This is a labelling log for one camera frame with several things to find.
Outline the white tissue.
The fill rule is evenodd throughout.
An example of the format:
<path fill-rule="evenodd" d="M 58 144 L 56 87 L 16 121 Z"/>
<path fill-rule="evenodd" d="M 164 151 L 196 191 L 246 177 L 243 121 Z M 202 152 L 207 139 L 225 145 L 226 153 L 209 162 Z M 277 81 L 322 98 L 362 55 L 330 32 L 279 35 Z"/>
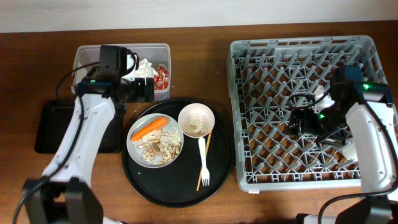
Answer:
<path fill-rule="evenodd" d="M 152 63 L 146 58 L 141 60 L 138 64 L 138 69 L 134 70 L 135 78 L 154 78 L 157 71 L 152 67 Z"/>

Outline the red snack wrapper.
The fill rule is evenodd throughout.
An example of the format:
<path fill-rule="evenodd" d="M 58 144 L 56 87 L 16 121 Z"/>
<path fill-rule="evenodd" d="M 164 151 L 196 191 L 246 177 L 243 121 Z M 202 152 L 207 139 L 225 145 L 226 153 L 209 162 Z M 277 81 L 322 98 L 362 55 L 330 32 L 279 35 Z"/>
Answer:
<path fill-rule="evenodd" d="M 154 76 L 155 90 L 166 90 L 169 87 L 169 71 L 164 66 L 159 66 L 157 75 Z"/>

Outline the orange carrot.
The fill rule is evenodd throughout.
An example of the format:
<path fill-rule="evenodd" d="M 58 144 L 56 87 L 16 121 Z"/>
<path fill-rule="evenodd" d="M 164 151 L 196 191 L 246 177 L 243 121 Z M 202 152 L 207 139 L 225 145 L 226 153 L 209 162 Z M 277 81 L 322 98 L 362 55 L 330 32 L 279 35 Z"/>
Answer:
<path fill-rule="evenodd" d="M 164 127 L 168 123 L 167 118 L 165 116 L 161 116 L 159 118 L 156 118 L 153 120 L 151 123 L 149 123 L 147 126 L 143 127 L 141 130 L 139 130 L 136 134 L 134 134 L 131 137 L 131 141 L 138 141 L 141 138 L 143 138 L 146 134 L 149 134 L 152 131 L 155 131 L 157 129 L 160 129 Z"/>

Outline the white cup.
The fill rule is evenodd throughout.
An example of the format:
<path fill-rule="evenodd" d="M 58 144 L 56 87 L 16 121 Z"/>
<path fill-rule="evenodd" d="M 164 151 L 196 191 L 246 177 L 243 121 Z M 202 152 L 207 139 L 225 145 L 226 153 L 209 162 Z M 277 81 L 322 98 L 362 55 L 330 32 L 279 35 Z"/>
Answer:
<path fill-rule="evenodd" d="M 358 161 L 358 156 L 356 153 L 356 147 L 352 139 L 348 140 L 345 146 L 341 148 L 341 153 L 345 159 L 353 162 Z"/>

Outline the peanut shells and rice scraps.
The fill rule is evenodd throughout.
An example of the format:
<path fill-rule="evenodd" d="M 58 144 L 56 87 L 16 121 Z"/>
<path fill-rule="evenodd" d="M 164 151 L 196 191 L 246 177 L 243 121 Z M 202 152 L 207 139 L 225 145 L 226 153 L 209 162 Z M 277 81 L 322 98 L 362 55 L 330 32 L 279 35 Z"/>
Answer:
<path fill-rule="evenodd" d="M 180 154 L 183 139 L 176 128 L 151 131 L 137 142 L 142 161 L 150 166 L 162 166 L 174 161 Z"/>

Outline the grey plate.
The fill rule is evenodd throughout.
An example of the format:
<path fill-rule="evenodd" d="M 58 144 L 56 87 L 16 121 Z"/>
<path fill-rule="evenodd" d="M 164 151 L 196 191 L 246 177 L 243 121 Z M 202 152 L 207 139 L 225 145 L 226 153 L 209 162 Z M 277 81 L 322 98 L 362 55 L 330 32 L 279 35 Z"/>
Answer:
<path fill-rule="evenodd" d="M 183 135 L 181 129 L 179 128 L 178 123 L 177 123 L 176 120 L 174 120 L 172 117 L 170 117 L 170 116 L 168 116 L 168 115 L 166 115 L 166 114 L 152 113 L 152 114 L 148 114 L 148 115 L 145 115 L 145 116 L 139 118 L 139 119 L 130 127 L 130 130 L 129 130 L 128 134 L 127 134 L 126 147 L 127 147 L 127 151 L 128 151 L 128 153 L 129 153 L 130 157 L 131 157 L 135 162 L 137 162 L 139 165 L 141 165 L 141 166 L 143 166 L 143 167 L 146 167 L 146 168 L 151 168 L 151 169 L 160 168 L 160 167 L 167 166 L 167 165 L 169 165 L 169 164 L 171 164 L 171 163 L 173 162 L 173 161 L 172 161 L 171 163 L 168 163 L 168 164 L 162 165 L 162 166 L 150 166 L 150 165 L 146 164 L 144 161 L 142 161 L 141 158 L 140 158 L 140 156 L 139 156 L 139 153 L 138 153 L 138 151 L 137 151 L 137 149 L 136 149 L 136 147 L 137 147 L 137 142 L 138 142 L 138 141 L 134 141 L 134 142 L 131 141 L 131 137 L 132 137 L 134 134 L 136 134 L 136 133 L 137 133 L 139 130 L 141 130 L 143 127 L 147 126 L 147 125 L 148 125 L 149 123 L 151 123 L 153 120 L 155 120 L 156 118 L 159 118 L 159 117 L 161 117 L 161 116 L 165 116 L 165 117 L 167 118 L 167 121 L 168 121 L 168 123 L 167 123 L 164 127 L 162 127 L 162 128 L 176 128 L 176 129 L 179 131 L 180 135 L 182 136 L 182 139 L 183 139 L 182 142 L 184 142 L 184 135 Z"/>

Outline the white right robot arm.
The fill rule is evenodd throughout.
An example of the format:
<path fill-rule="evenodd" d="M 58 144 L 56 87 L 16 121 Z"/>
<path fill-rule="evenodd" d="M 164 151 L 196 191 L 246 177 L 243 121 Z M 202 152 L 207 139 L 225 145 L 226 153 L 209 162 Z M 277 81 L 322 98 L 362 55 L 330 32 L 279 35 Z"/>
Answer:
<path fill-rule="evenodd" d="M 397 138 L 394 102 L 385 83 L 366 82 L 359 67 L 343 65 L 324 93 L 304 93 L 312 101 L 292 110 L 289 133 L 313 134 L 318 144 L 344 146 L 337 133 L 349 128 L 361 175 L 361 192 L 327 201 L 318 215 L 299 213 L 296 223 L 397 223 Z"/>

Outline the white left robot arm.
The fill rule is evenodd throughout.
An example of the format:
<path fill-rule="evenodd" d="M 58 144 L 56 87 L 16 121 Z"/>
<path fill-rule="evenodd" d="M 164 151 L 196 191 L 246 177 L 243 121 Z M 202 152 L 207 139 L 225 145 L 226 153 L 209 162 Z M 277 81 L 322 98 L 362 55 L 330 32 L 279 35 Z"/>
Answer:
<path fill-rule="evenodd" d="M 99 60 L 74 84 L 73 116 L 60 146 L 39 179 L 26 180 L 13 215 L 22 208 L 31 223 L 112 223 L 91 190 L 101 140 L 118 106 L 154 100 L 154 79 L 136 77 L 139 56 L 128 48 L 102 45 Z"/>

